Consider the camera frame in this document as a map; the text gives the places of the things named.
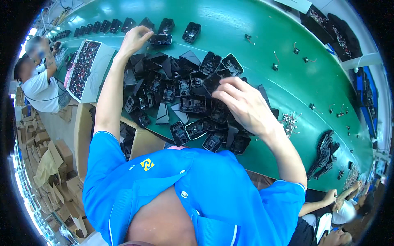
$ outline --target blue shirt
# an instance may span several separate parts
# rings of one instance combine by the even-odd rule
[[[258,191],[229,151],[167,149],[126,161],[113,135],[93,136],[83,202],[109,245],[123,243],[140,207],[172,185],[200,246],[286,246],[305,200],[303,185],[283,180]]]

